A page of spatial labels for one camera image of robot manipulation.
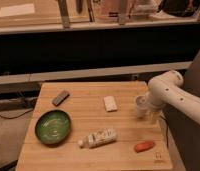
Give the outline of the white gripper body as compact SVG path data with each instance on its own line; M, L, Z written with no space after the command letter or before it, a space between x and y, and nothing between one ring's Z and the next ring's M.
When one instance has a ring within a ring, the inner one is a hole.
M150 92L147 92L145 94L145 98L146 98L147 108L150 111L161 111L165 106L165 103L162 100L160 100L159 98L156 98Z

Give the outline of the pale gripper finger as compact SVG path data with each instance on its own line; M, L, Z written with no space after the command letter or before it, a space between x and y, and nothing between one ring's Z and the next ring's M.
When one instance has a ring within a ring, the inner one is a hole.
M149 123L155 124L160 116L160 111L150 111L149 112Z

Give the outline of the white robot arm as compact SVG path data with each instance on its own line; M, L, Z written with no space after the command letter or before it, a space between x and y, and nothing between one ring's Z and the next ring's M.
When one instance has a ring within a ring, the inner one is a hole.
M175 70L151 78L145 95L150 109L161 110L165 103L172 105L200 125L200 97L181 89L182 75Z

